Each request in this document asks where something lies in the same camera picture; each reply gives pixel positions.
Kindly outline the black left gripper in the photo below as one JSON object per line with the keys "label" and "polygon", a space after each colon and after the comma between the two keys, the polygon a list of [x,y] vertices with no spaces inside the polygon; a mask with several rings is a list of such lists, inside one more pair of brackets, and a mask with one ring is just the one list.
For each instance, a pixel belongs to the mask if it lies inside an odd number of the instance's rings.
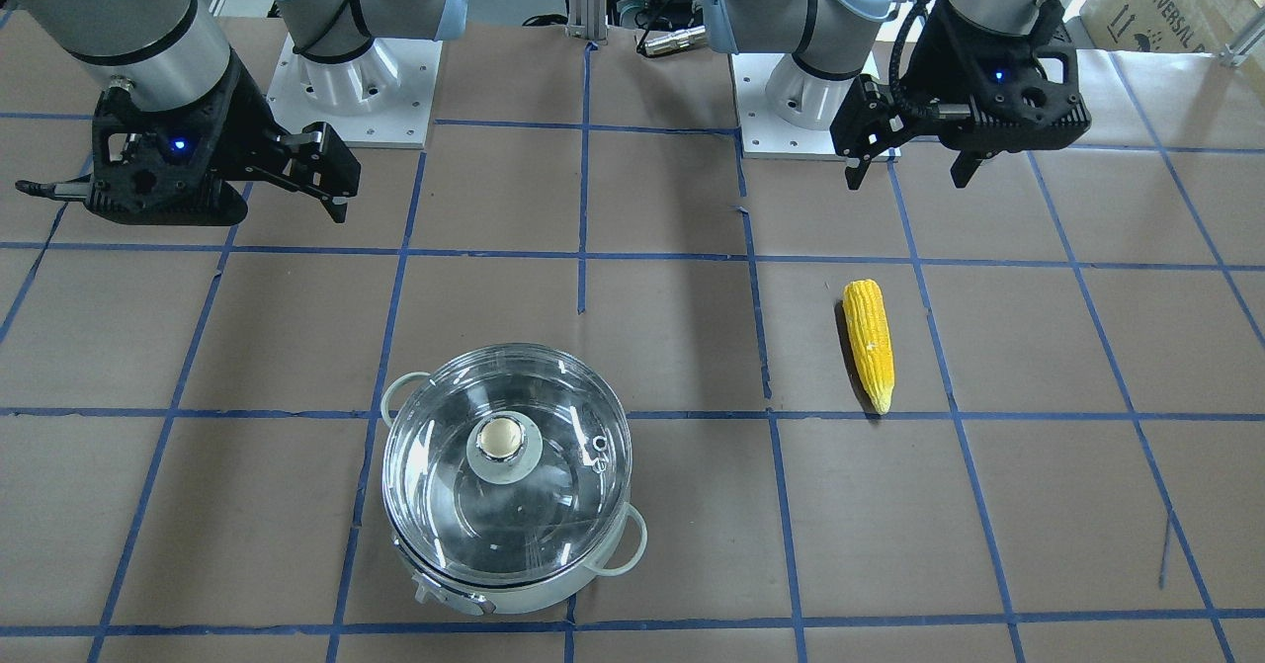
{"label": "black left gripper", "polygon": [[1084,135],[1092,115],[1075,47],[1061,37],[1063,4],[1044,0],[1035,11],[1026,35],[1006,35],[937,1],[894,84],[894,101],[880,78],[853,78],[829,127],[848,190],[859,190],[873,159],[897,146],[902,123],[958,151],[950,167],[958,189],[966,189],[989,151],[1056,151]]}

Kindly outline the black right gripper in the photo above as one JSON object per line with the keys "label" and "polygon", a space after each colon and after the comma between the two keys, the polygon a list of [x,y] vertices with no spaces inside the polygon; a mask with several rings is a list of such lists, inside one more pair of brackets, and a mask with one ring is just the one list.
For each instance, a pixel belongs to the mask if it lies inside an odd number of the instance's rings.
{"label": "black right gripper", "polygon": [[231,226],[247,218],[233,182],[263,181],[321,204],[347,221],[361,192],[361,159],[326,121],[285,133],[235,52],[201,99],[166,111],[137,104],[132,78],[110,78],[91,123],[92,168],[76,180],[18,180],[33,197],[80,202],[126,225]]}

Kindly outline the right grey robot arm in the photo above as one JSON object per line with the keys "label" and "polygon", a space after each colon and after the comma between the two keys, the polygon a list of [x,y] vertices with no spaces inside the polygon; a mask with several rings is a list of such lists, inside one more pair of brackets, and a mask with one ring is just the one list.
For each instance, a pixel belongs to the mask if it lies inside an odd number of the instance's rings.
{"label": "right grey robot arm", "polygon": [[405,102],[392,40],[452,40],[468,0],[273,0],[299,92],[318,118],[290,130],[205,0],[16,0],[100,85],[85,176],[19,192],[124,225],[231,226],[238,181],[312,197],[345,221],[361,162],[336,119]]}

